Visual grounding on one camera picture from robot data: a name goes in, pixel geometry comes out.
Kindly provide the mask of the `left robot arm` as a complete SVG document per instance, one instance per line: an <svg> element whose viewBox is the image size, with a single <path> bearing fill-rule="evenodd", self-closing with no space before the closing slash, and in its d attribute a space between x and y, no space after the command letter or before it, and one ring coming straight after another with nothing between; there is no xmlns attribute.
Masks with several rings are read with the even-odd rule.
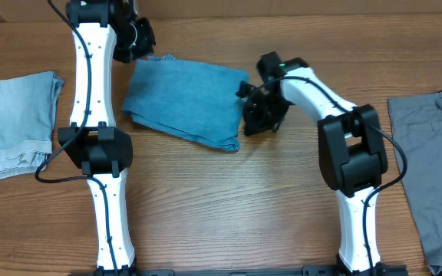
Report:
<svg viewBox="0 0 442 276"><path fill-rule="evenodd" d="M153 53L153 29L134 1L70 1L66 15L74 36L76 84L69 125L58 130L58 142L93 198L98 238L93 273L138 275L125 192L133 146L114 117L112 64Z"/></svg>

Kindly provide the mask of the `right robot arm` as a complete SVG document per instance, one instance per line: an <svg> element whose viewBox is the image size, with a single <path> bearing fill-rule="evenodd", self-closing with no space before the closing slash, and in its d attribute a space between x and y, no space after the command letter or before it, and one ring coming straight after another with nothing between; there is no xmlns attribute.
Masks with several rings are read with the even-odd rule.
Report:
<svg viewBox="0 0 442 276"><path fill-rule="evenodd" d="M335 274L384 275L373 194L388 161L376 110L338 96L300 57L282 61L273 51L261 56L256 69L262 85L243 81L236 94L245 101L244 134L277 131L291 105L316 123L319 167L338 199L341 245Z"/></svg>

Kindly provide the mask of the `blue denim jeans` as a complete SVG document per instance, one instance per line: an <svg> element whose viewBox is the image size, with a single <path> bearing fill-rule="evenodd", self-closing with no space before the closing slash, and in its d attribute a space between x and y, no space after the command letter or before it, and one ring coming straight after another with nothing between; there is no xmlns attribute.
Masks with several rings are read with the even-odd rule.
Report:
<svg viewBox="0 0 442 276"><path fill-rule="evenodd" d="M133 122L214 149L236 152L249 74L168 54L136 62L121 111Z"/></svg>

